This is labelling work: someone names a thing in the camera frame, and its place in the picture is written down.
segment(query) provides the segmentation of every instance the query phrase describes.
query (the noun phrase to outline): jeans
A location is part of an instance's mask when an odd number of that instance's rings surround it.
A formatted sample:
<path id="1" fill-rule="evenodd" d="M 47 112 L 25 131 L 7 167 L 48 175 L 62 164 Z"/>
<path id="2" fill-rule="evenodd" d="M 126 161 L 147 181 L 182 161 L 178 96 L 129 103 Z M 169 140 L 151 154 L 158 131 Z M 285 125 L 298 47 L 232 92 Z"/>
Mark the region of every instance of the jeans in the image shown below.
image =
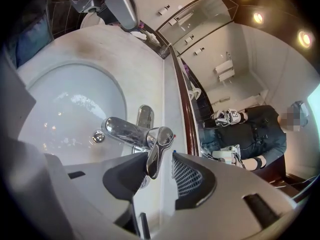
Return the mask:
<path id="1" fill-rule="evenodd" d="M 199 128 L 199 139 L 202 148 L 212 151 L 219 151 L 222 147 L 219 143 L 218 133 L 214 129 Z"/>
<path id="2" fill-rule="evenodd" d="M 6 46 L 13 65 L 18 68 L 52 41 L 47 16 L 44 14 L 30 29 L 11 36 Z"/>

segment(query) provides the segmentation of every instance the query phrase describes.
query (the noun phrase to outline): dark shirt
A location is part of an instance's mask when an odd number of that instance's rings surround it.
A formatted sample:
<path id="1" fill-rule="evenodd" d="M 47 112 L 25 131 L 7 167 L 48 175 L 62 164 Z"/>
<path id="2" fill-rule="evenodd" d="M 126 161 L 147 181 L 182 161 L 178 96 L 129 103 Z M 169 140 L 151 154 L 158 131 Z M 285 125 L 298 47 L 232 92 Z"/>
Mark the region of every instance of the dark shirt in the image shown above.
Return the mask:
<path id="1" fill-rule="evenodd" d="M 269 165 L 287 148 L 286 134 L 278 123 L 278 113 L 272 106 L 263 105 L 245 110 L 248 120 L 217 129 L 221 147 L 240 145 L 241 159 L 263 155 Z"/>

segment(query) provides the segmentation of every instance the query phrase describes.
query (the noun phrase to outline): gray plastic part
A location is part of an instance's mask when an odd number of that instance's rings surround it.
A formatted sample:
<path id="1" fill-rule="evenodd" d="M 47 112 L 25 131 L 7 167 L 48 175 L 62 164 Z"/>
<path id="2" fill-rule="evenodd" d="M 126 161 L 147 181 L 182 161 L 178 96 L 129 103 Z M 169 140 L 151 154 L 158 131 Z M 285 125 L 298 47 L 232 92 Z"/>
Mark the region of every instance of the gray plastic part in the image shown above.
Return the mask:
<path id="1" fill-rule="evenodd" d="M 105 0 L 105 4 L 123 28 L 133 30 L 138 27 L 140 20 L 135 0 Z"/>
<path id="2" fill-rule="evenodd" d="M 5 48 L 1 49 L 0 65 L 0 133 L 16 140 L 36 101 L 25 89 Z"/>
<path id="3" fill-rule="evenodd" d="M 140 239 L 88 202 L 56 156 L 44 155 L 31 144 L 3 140 L 3 181 L 19 209 L 46 239 Z"/>
<path id="4" fill-rule="evenodd" d="M 243 200 L 250 194 L 259 194 L 280 218 L 296 206 L 287 195 L 250 171 L 207 158 L 179 155 L 211 170 L 216 189 L 199 207 L 176 210 L 155 240 L 239 240 L 253 236 L 263 229 Z"/>
<path id="5" fill-rule="evenodd" d="M 105 172 L 117 165 L 138 157 L 140 153 L 121 156 L 98 163 L 85 163 L 65 166 L 66 173 L 76 171 L 84 172 L 85 175 L 75 178 L 72 183 L 100 213 L 110 221 L 115 222 L 129 209 L 130 202 L 116 199 L 103 184 Z"/>

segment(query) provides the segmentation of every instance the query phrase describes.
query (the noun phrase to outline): toiletry bottle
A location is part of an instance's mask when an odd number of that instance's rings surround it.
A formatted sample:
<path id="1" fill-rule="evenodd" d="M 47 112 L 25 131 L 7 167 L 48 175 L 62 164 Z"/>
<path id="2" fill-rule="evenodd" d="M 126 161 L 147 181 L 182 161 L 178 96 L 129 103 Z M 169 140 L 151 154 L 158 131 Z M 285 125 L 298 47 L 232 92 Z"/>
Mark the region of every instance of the toiletry bottle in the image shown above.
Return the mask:
<path id="1" fill-rule="evenodd" d="M 198 55 L 198 54 L 201 53 L 203 50 L 205 50 L 204 47 L 196 50 L 194 53 L 195 53 L 195 55 Z"/>
<path id="2" fill-rule="evenodd" d="M 163 7 L 160 11 L 158 11 L 158 13 L 160 15 L 164 15 L 170 8 L 170 5 L 168 4 L 167 6 Z"/>
<path id="3" fill-rule="evenodd" d="M 178 20 L 176 19 L 176 18 L 172 18 L 172 19 L 170 19 L 169 20 L 169 24 L 171 25 L 171 26 L 173 26 L 174 24 L 176 24 L 178 22 Z"/>
<path id="4" fill-rule="evenodd" d="M 184 40 L 187 44 L 190 43 L 194 39 L 194 35 L 190 35 L 186 40 Z"/>

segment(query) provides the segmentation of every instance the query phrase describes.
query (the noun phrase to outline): sink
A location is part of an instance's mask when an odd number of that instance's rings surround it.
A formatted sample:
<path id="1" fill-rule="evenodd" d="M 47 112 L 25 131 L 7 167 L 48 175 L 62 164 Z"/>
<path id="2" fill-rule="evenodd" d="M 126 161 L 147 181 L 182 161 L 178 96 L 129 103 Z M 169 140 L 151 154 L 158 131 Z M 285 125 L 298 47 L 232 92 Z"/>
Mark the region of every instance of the sink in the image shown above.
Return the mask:
<path id="1" fill-rule="evenodd" d="M 19 140 L 43 153 L 59 157 L 63 165 L 100 162 L 120 157 L 124 144 L 105 136 L 95 143 L 93 134 L 104 119 L 126 120 L 123 93 L 103 69 L 83 63 L 51 68 L 28 86 L 36 104 Z"/>

